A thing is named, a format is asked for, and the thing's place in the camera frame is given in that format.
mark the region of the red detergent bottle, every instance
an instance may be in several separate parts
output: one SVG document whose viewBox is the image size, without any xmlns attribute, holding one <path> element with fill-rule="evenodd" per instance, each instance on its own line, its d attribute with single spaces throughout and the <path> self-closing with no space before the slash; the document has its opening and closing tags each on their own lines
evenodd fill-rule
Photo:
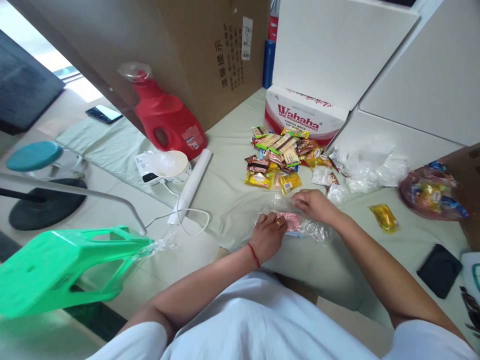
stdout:
<svg viewBox="0 0 480 360">
<path fill-rule="evenodd" d="M 135 112 L 151 143 L 163 152 L 180 151 L 188 160 L 200 155 L 207 146 L 200 122 L 178 97 L 160 88 L 153 79 L 152 68 L 133 61 L 122 64 L 118 72 L 132 83 L 140 96 Z M 166 135 L 166 145 L 160 142 L 159 131 Z"/>
</svg>

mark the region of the red string bracelet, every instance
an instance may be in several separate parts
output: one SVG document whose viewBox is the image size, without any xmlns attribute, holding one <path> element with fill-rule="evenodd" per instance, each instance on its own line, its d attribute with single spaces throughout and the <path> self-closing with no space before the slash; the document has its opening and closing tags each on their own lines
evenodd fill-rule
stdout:
<svg viewBox="0 0 480 360">
<path fill-rule="evenodd" d="M 260 269 L 260 261 L 255 255 L 254 247 L 252 246 L 251 243 L 248 243 L 248 247 L 250 248 L 251 254 L 253 255 L 253 258 L 255 259 L 256 266 Z"/>
</svg>

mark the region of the wahaha logo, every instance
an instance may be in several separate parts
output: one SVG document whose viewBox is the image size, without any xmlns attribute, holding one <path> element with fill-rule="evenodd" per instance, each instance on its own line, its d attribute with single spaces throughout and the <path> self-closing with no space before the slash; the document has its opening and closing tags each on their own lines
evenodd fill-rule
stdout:
<svg viewBox="0 0 480 360">
<path fill-rule="evenodd" d="M 303 117 L 300 117 L 297 115 L 297 113 L 291 113 L 290 109 L 278 104 L 278 113 L 280 114 L 281 117 L 287 118 L 288 120 L 291 120 L 293 122 L 296 122 L 298 124 L 302 124 L 303 126 L 318 131 L 319 130 L 319 125 L 311 122 L 310 119 L 305 119 Z"/>
</svg>

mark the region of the blue cylinder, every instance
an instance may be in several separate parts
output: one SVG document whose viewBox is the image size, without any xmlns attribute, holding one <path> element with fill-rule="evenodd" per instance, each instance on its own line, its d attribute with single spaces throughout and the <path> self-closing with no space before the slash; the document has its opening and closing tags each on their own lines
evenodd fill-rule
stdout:
<svg viewBox="0 0 480 360">
<path fill-rule="evenodd" d="M 276 45 L 277 43 L 273 40 L 265 41 L 265 58 L 263 59 L 263 87 L 265 89 L 272 86 Z"/>
</svg>

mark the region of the sleeve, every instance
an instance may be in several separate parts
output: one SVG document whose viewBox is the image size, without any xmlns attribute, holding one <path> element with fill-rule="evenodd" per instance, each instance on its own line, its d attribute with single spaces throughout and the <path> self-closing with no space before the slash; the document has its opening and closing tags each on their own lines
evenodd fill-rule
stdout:
<svg viewBox="0 0 480 360">
<path fill-rule="evenodd" d="M 167 331 L 158 322 L 132 326 L 87 360 L 159 360 L 167 347 Z"/>
<path fill-rule="evenodd" d="M 401 323 L 393 334 L 393 346 L 383 360 L 480 359 L 472 348 L 443 327 L 424 320 Z"/>
</svg>

